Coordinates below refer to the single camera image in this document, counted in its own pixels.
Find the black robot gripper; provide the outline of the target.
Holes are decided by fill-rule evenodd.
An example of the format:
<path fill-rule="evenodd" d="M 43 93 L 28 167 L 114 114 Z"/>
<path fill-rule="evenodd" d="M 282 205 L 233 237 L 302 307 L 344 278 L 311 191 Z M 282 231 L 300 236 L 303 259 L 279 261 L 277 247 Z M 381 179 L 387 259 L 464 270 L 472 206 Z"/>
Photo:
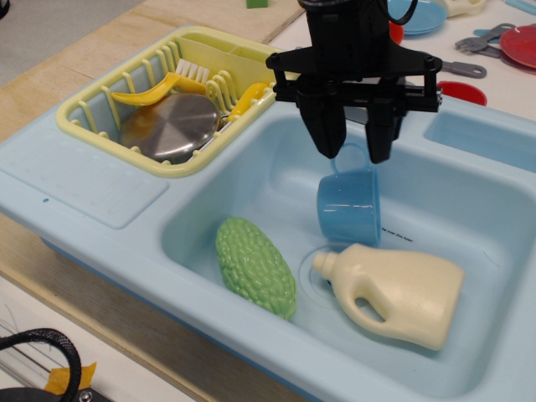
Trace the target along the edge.
<path fill-rule="evenodd" d="M 312 45 L 274 53 L 266 60 L 266 66 L 276 77 L 276 99 L 293 102 L 296 97 L 301 118 L 324 157 L 335 158 L 346 139 L 345 112 L 337 100 L 338 87 L 317 79 L 298 79 L 295 83 L 286 78 L 286 73 L 339 83 L 420 75 L 424 78 L 423 86 L 402 85 L 397 92 L 409 111 L 438 111 L 441 90 L 436 86 L 436 75 L 442 61 L 403 48 L 390 37 L 390 25 L 407 22 L 416 4 L 413 1 L 406 14 L 396 19 L 390 16 L 385 1 L 299 2 L 306 12 Z M 382 163 L 390 157 L 405 114 L 396 104 L 371 104 L 367 113 L 368 154 L 372 163 Z"/>

